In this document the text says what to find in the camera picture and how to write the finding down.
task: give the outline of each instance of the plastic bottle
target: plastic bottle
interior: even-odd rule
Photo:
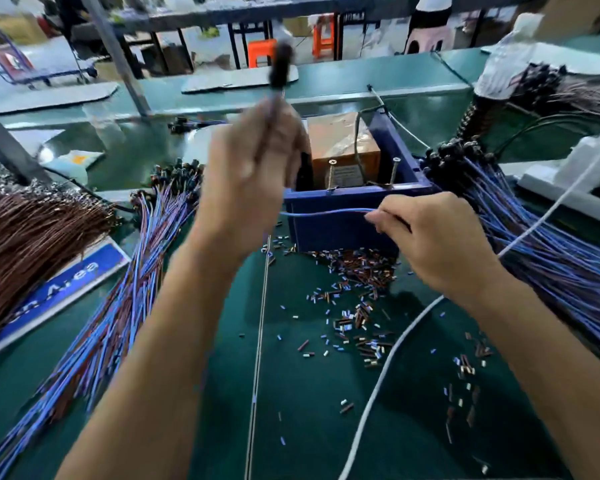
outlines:
[[[475,85],[477,96],[492,100],[507,100],[517,87],[534,53],[534,34],[543,15],[521,13],[513,30],[500,40]]]

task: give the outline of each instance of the person's left hand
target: person's left hand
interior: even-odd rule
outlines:
[[[241,262],[262,245],[278,220],[285,187],[295,186],[300,153],[310,153],[302,120],[289,104],[279,103],[259,159],[256,151],[269,124],[272,100],[216,129],[212,137],[191,234],[203,246],[221,246],[224,259]]]

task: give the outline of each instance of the hand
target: hand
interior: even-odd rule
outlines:
[[[262,245],[278,221],[285,187],[295,186],[300,153],[310,152],[302,120],[289,104],[278,103],[274,121],[269,122],[272,100],[265,100],[212,138],[192,234],[222,246],[226,258],[241,262]],[[256,161],[268,124],[264,152]]]
[[[394,216],[411,226],[411,232]],[[400,248],[431,288],[467,308],[493,286],[514,279],[501,265],[467,201],[444,192],[389,195],[366,219]]]

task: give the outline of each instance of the orange stool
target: orange stool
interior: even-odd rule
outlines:
[[[249,42],[247,54],[249,57],[249,69],[258,66],[258,57],[273,57],[276,53],[276,39],[256,40]]]
[[[331,35],[329,38],[322,38],[322,26],[325,25],[325,23],[323,23],[325,20],[328,20],[331,26]],[[313,49],[311,53],[314,57],[320,57],[323,50],[333,50],[334,31],[333,15],[321,16],[318,23],[313,28]]]

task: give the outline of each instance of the blue plastic bin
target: blue plastic bin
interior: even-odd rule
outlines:
[[[437,188],[421,172],[417,161],[383,110],[375,113],[368,126],[381,151],[380,173],[389,172],[393,158],[399,157],[396,182],[391,189],[376,185],[297,192],[288,189],[285,206],[288,212],[309,214],[324,210],[364,207],[375,209],[389,194],[409,196],[432,194]],[[328,216],[289,217],[291,239],[300,252],[334,249],[370,248],[397,252],[397,247],[384,234],[378,234],[362,213],[343,212]]]

